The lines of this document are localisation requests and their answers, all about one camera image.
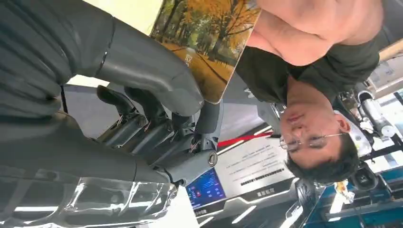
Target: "autumn trees illustration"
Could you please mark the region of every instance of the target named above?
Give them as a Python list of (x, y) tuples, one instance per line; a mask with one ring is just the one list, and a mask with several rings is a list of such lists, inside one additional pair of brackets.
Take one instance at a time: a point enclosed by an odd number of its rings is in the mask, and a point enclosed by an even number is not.
[(151, 36), (234, 66), (259, 12), (249, 0), (164, 0)]

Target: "white wall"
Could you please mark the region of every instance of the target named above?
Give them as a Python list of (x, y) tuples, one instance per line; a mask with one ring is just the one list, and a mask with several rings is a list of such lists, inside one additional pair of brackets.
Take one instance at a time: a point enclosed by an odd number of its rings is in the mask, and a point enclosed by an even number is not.
[(158, 221), (139, 228), (199, 228), (192, 205), (185, 187), (179, 187), (178, 195), (173, 199), (168, 213)]
[[(86, 2), (112, 14), (115, 18), (127, 23), (139, 31), (149, 35), (158, 15), (162, 0), (85, 0)], [(70, 85), (97, 87), (107, 86), (109, 82), (92, 77), (77, 75), (70, 79)]]

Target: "blue screen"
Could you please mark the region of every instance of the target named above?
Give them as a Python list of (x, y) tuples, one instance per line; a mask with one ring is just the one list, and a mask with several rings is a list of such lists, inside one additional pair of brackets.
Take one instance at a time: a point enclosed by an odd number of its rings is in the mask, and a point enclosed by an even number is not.
[(205, 172), (186, 187), (192, 207), (201, 207), (225, 198), (224, 190), (214, 169)]

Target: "white panel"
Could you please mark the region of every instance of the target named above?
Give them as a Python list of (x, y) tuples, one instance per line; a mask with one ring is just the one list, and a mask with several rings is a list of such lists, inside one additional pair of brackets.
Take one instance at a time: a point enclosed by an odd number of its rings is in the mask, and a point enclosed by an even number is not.
[(378, 65), (368, 78), (376, 92), (382, 91), (403, 80), (402, 62), (403, 56), (399, 56)]
[[(279, 147), (278, 139), (261, 137), (220, 155), (215, 170), (226, 197), (231, 198), (293, 177), (285, 167), (286, 158), (287, 152)], [(267, 177), (241, 185), (270, 173)]]
[[(162, 0), (85, 0), (112, 16), (149, 35), (157, 18)], [(97, 87), (109, 82), (77, 75), (67, 82), (70, 85)]]
[(239, 137), (263, 123), (255, 105), (224, 103), (220, 141)]
[(399, 166), (403, 166), (403, 152), (402, 151), (393, 152), (393, 153), (391, 153), (391, 155)]
[(374, 162), (375, 164), (372, 164), (371, 160), (366, 161), (369, 168), (375, 173), (388, 170), (391, 168), (384, 156), (374, 158)]

